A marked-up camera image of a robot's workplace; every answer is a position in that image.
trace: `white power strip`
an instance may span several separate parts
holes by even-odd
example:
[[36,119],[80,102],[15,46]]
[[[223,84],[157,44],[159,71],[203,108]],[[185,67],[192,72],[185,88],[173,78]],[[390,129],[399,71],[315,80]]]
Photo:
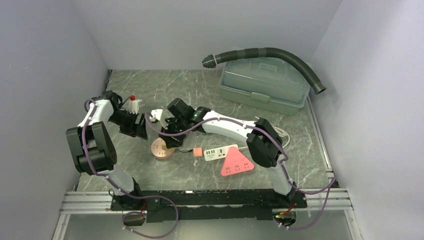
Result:
[[233,144],[233,145],[217,147],[217,148],[213,148],[209,150],[204,150],[203,151],[204,159],[206,161],[223,159],[227,156],[228,149],[230,149],[231,147],[236,147],[237,149],[239,149],[239,146],[237,144]]

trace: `tabletop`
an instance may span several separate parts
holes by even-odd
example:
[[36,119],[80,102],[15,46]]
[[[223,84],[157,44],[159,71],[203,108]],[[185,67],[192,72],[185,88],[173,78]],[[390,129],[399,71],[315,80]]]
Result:
[[[221,98],[219,80],[222,70],[113,70],[107,90],[126,98],[135,95],[143,99],[148,109],[164,109],[175,98],[180,98],[194,109],[207,107],[222,115],[253,121],[255,117],[267,119],[272,125],[290,135],[285,147],[289,156],[286,167],[290,177],[300,188],[321,188],[328,184],[324,155],[320,149],[319,135],[314,127],[310,108],[305,103],[294,116],[258,109]],[[193,153],[175,151],[168,159],[158,160],[151,152],[152,142],[158,134],[147,126],[148,140],[119,133],[119,127],[107,124],[107,130],[117,153],[117,163],[140,185],[141,190],[223,190],[269,189],[271,182],[265,168],[255,164],[253,170],[221,176],[224,159],[205,161]],[[203,150],[245,142],[218,135],[191,132],[179,149]],[[242,153],[252,159],[249,151]],[[100,178],[83,173],[77,191],[107,191]]]

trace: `black hose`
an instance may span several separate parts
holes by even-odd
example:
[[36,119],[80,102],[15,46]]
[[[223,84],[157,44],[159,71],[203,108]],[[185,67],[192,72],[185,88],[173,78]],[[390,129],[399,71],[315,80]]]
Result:
[[291,52],[279,48],[247,48],[243,50],[227,51],[218,55],[211,54],[205,57],[201,63],[205,68],[214,69],[220,63],[234,61],[237,59],[253,59],[262,57],[281,59],[292,65],[303,75],[303,77],[315,91],[315,94],[320,94],[327,89],[321,83],[321,80],[318,78],[315,72],[302,59]]

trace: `gray marble surface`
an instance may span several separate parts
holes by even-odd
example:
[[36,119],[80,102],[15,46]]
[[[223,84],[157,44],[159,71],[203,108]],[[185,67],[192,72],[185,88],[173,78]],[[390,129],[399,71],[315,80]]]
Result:
[[[147,108],[166,109],[175,98],[188,105],[211,108],[216,112],[241,119],[254,120],[255,116],[267,119],[271,124],[290,134],[290,144],[285,148],[290,160],[286,162],[290,176],[301,188],[319,188],[328,183],[326,167],[307,107],[294,116],[254,108],[220,97],[221,70],[114,70],[107,90],[123,98],[134,94],[147,103]],[[255,164],[251,171],[221,176],[224,159],[205,161],[192,153],[175,152],[166,160],[157,160],[150,151],[158,134],[147,127],[148,141],[118,133],[119,127],[108,123],[107,129],[118,156],[118,164],[132,176],[142,190],[208,190],[208,189],[263,189],[271,188],[264,168]],[[203,150],[246,143],[217,134],[191,132],[181,150],[202,147]],[[242,151],[249,159],[248,150]],[[109,187],[98,177],[80,177],[78,191],[107,191]]]

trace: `pink charger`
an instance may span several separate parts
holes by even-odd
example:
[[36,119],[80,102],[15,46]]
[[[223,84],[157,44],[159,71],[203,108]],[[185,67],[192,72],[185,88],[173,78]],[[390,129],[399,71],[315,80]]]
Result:
[[221,168],[221,175],[225,177],[253,170],[254,168],[255,165],[236,147],[232,146],[226,154],[224,164]]

